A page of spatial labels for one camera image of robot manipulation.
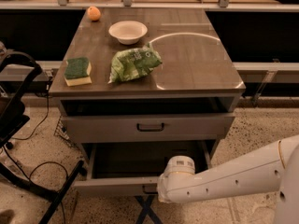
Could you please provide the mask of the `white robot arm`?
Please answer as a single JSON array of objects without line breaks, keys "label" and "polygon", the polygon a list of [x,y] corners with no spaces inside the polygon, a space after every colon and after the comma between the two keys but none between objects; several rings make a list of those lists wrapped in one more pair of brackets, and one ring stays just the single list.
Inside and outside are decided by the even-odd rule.
[{"label": "white robot arm", "polygon": [[219,166],[195,172],[188,156],[170,159],[158,178],[164,203],[205,200],[275,191],[273,224],[299,224],[299,135],[284,138]]}]

